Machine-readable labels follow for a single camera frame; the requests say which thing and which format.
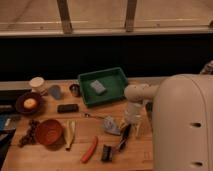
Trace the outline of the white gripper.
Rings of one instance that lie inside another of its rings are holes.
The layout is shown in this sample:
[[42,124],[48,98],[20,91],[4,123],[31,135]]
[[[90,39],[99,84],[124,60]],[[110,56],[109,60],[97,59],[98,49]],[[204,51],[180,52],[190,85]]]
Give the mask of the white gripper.
[[124,122],[132,125],[139,125],[142,122],[142,105],[128,102],[124,110]]

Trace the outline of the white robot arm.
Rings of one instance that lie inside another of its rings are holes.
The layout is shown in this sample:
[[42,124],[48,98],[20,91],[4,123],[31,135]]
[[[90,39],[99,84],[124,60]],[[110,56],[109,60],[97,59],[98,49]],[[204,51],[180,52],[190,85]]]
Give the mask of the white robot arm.
[[130,84],[124,95],[129,116],[136,103],[153,102],[153,171],[213,171],[213,60],[197,74]]

